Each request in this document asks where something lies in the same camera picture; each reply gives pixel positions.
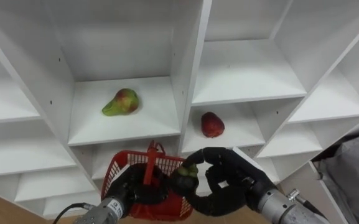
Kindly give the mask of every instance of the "basket handle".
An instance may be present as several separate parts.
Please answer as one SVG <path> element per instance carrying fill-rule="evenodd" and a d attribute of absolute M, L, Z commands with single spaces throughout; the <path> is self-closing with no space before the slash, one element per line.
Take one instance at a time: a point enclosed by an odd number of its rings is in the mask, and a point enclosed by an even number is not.
<path fill-rule="evenodd" d="M 147 149 L 148 159 L 147 159 L 146 172 L 143 178 L 144 185 L 150 185 L 152 181 L 154 164 L 156 164 L 157 151 L 159 150 L 159 148 L 162 151 L 162 153 L 165 155 L 166 151 L 164 150 L 164 147 L 162 147 L 161 143 L 155 142 L 154 140 L 150 142 L 149 148 Z"/>
<path fill-rule="evenodd" d="M 162 153 L 164 153 L 164 155 L 166 154 L 166 151 L 164 150 L 164 147 L 162 147 L 162 144 L 159 142 L 155 142 L 154 140 L 152 140 L 150 142 L 149 148 L 147 149 L 147 151 L 149 152 L 149 150 L 151 149 L 156 149 L 156 151 L 158 151 L 159 149 L 162 151 Z"/>

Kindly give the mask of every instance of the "dark fruit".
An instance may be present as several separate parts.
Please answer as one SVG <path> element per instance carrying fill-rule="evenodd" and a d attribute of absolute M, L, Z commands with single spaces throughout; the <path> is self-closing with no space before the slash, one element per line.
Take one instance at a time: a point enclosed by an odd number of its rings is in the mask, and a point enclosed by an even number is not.
<path fill-rule="evenodd" d="M 207 112 L 202 116 L 202 132 L 205 137 L 215 138 L 220 136 L 225 130 L 223 121 L 212 112 Z"/>

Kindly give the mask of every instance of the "label sticker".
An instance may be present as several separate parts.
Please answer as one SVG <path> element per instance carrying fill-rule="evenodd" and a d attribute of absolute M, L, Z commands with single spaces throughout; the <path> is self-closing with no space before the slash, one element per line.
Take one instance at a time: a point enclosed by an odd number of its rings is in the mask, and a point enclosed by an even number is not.
<path fill-rule="evenodd" d="M 112 211 L 117 215 L 118 219 L 120 219 L 123 216 L 123 208 L 121 207 L 121 204 L 116 199 L 111 199 L 109 204 L 107 204 L 107 207 L 112 209 Z"/>

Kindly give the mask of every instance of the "pear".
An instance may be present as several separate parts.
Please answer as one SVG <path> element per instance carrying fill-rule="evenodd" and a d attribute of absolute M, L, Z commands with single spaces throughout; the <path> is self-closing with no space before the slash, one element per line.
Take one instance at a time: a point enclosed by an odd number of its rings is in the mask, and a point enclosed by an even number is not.
<path fill-rule="evenodd" d="M 139 98 L 136 92 L 129 88 L 123 88 L 102 109 L 106 116 L 126 115 L 135 111 L 139 106 Z"/>

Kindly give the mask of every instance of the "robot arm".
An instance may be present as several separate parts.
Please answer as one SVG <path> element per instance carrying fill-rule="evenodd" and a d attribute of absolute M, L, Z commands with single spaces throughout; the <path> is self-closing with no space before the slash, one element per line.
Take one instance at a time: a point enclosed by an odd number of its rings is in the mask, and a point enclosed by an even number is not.
<path fill-rule="evenodd" d="M 213 193 L 207 197 L 183 195 L 200 213 L 220 216 L 247 205 L 273 224 L 328 223 L 323 215 L 297 192 L 292 192 L 289 197 L 280 193 L 267 175 L 257 168 L 257 164 L 253 164 L 241 151 L 216 147 L 201 149 L 190 155 L 182 165 L 190 167 L 204 161 L 213 165 L 206 173 Z M 218 182 L 223 179 L 229 186 L 221 189 Z M 128 197 L 133 197 L 133 192 L 121 191 L 112 194 L 78 218 L 75 224 L 116 224 L 132 207 L 133 199 L 129 200 Z"/>
<path fill-rule="evenodd" d="M 116 224 L 125 212 L 125 204 L 114 197 L 105 198 L 98 206 L 77 218 L 74 224 Z"/>

